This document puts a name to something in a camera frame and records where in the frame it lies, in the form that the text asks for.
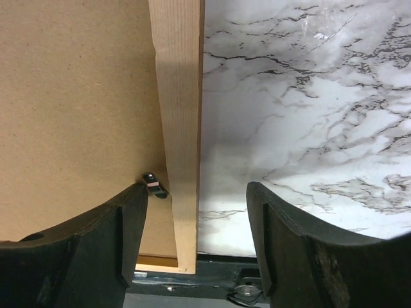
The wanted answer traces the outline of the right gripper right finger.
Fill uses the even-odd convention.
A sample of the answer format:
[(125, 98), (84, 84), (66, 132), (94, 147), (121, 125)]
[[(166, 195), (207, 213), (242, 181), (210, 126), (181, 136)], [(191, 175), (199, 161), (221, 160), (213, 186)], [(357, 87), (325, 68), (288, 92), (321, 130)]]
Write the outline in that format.
[(272, 307), (409, 307), (410, 235), (378, 239), (327, 223), (259, 182), (247, 211)]

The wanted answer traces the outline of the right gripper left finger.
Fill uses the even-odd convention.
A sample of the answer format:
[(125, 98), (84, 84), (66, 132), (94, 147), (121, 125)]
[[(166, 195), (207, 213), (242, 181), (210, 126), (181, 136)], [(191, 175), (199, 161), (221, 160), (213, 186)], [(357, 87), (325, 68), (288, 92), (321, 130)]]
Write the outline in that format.
[(1, 307), (122, 307), (148, 208), (144, 184), (59, 225), (1, 242)]

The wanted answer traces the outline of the brown frame backing board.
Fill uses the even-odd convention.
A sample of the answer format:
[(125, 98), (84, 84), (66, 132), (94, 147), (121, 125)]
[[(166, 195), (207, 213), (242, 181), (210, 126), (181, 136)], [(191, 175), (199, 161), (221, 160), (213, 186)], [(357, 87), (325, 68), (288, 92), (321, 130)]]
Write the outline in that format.
[(1, 2), (1, 239), (168, 184), (147, 1)]

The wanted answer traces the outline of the brown wooden picture frame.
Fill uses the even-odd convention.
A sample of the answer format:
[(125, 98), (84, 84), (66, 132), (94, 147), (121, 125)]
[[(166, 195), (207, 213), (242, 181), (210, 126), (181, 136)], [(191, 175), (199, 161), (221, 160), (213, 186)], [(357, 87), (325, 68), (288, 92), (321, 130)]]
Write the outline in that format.
[(204, 1), (149, 2), (177, 256), (140, 255), (138, 271), (196, 271), (204, 8)]

